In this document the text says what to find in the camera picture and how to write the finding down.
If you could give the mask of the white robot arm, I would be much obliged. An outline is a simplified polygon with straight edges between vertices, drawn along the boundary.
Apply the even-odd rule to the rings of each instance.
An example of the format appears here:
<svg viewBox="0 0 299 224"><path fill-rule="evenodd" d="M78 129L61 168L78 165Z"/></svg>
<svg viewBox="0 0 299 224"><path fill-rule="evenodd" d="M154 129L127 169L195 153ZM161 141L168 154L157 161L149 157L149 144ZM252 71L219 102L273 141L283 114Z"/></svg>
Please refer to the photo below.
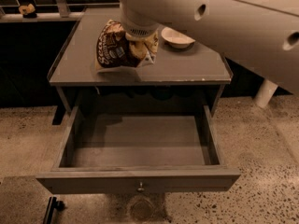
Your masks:
<svg viewBox="0 0 299 224"><path fill-rule="evenodd" d="M296 95L299 0L119 0L125 29L173 28Z"/></svg>

